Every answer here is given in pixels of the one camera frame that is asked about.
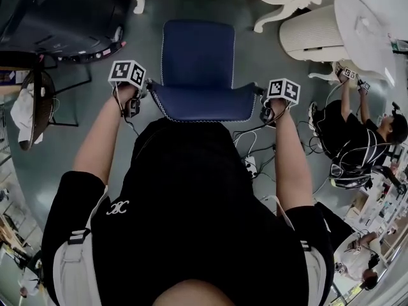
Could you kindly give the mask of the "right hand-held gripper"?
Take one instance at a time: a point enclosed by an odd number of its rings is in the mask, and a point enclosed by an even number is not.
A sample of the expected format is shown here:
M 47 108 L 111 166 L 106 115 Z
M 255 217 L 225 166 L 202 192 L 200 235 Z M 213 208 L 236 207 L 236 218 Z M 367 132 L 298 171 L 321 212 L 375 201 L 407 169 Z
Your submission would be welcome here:
M 261 96 L 261 113 L 260 119 L 266 126 L 275 126 L 275 119 L 279 117 L 272 110 L 270 101 L 272 99 L 284 99 L 286 101 L 286 109 L 296 106 L 300 100 L 301 86 L 287 78 L 273 79 L 269 81 L 268 88 L 254 86 L 253 93 Z

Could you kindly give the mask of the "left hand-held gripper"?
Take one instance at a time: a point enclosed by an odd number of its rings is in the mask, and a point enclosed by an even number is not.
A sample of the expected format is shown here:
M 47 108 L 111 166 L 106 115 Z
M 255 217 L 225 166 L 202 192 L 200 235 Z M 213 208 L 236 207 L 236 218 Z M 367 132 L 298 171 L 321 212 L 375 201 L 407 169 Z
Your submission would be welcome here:
M 159 87 L 157 82 L 148 78 L 145 88 L 146 73 L 146 69 L 133 60 L 114 61 L 112 64 L 108 83 L 112 86 L 112 95 L 117 100 L 122 116 L 125 119 L 132 118 L 139 113 L 140 100 L 147 95 L 146 88 L 149 92 L 152 92 Z M 135 93 L 126 102 L 122 102 L 118 97 L 119 87 L 122 84 L 135 87 Z

